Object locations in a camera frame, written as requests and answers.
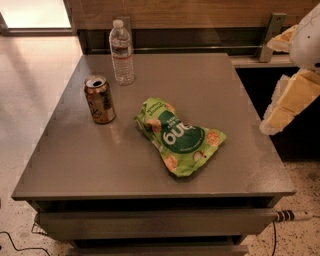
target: black cable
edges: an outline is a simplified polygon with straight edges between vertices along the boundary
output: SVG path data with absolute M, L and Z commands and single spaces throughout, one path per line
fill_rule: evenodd
M 44 251 L 48 256 L 50 256 L 50 254 L 48 253 L 48 251 L 47 251 L 46 249 L 44 249 L 44 248 L 29 247 L 29 248 L 18 249 L 18 248 L 14 245 L 14 242 L 13 242 L 13 240 L 12 240 L 12 238 L 11 238 L 11 236 L 10 236 L 10 234 L 9 234 L 8 232 L 6 232 L 6 231 L 1 231 L 0 234 L 6 234 L 6 235 L 9 237 L 10 242 L 11 242 L 13 248 L 14 248 L 17 252 L 27 251 L 27 250 L 42 250 L 42 251 Z
M 272 256 L 274 256 L 274 254 L 276 253 L 276 248 L 277 248 L 277 231 L 276 231 L 276 224 L 274 223 L 274 221 L 272 222 L 272 224 L 273 224 L 273 236 L 274 236 Z

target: green bag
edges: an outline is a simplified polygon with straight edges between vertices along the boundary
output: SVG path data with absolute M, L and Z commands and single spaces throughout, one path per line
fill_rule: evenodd
M 226 139 L 219 130 L 184 125 L 174 108 L 160 98 L 145 101 L 135 120 L 157 147 L 169 171 L 178 177 L 196 171 Z

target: can lid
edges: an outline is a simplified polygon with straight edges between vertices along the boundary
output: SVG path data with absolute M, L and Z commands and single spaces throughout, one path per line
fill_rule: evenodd
M 85 80 L 85 85 L 90 88 L 98 88 L 106 83 L 107 79 L 101 75 L 92 75 Z

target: drawer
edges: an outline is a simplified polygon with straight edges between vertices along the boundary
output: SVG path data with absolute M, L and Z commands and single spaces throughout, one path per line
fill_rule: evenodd
M 70 249 L 67 256 L 244 256 L 247 246 L 142 246 L 99 249 Z
M 36 222 L 56 240 L 259 234 L 273 209 L 40 213 Z

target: plug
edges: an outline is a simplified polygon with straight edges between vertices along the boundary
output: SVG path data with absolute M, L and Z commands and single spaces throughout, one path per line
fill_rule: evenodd
M 301 221 L 301 220 L 310 220 L 313 218 L 313 212 L 309 211 L 292 211 L 284 210 L 277 212 L 276 222 L 282 221 Z

